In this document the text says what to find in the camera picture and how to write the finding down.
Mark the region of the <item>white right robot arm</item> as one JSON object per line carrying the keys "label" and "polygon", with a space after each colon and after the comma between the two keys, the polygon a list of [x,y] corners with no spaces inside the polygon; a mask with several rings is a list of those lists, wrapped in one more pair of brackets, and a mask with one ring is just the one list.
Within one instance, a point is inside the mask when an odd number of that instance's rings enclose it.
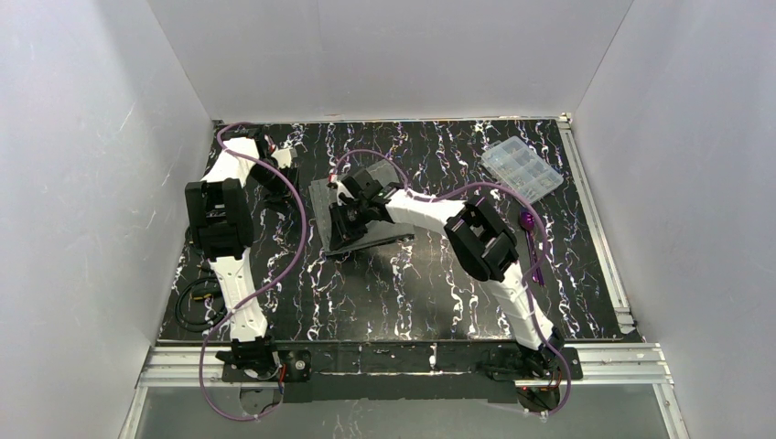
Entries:
{"label": "white right robot arm", "polygon": [[363,244],[376,222],[408,225],[447,237],[460,266],[494,296],[519,345],[558,353],[563,340],[522,282],[517,239],[484,197],[451,200],[427,196],[398,183],[382,184],[365,169],[332,175],[329,247],[338,252]]}

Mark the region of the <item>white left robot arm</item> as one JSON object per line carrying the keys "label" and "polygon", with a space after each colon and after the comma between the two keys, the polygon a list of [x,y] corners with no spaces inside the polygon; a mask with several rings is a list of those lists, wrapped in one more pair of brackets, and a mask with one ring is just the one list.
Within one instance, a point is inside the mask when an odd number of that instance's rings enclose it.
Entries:
{"label": "white left robot arm", "polygon": [[298,181],[297,152],[275,145],[266,134],[259,139],[236,137],[225,142],[239,154],[220,152],[204,177],[185,187],[189,228],[193,245],[201,250],[215,272],[229,317],[230,339],[253,342],[265,337],[268,322],[254,298],[239,303],[255,292],[250,269],[253,245],[253,217],[245,191],[255,179],[278,200],[288,194],[287,186],[271,171],[258,166],[257,159],[272,166],[292,183]]}

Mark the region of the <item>grey fabric napkin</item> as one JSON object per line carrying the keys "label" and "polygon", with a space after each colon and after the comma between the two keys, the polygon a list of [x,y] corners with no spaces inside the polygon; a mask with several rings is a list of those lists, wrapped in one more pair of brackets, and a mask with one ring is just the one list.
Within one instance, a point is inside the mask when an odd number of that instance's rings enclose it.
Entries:
{"label": "grey fabric napkin", "polygon": [[313,180],[309,185],[310,200],[316,220],[322,251],[326,256],[341,255],[386,245],[415,237],[414,227],[386,221],[366,223],[356,206],[340,205],[338,192],[327,179]]}

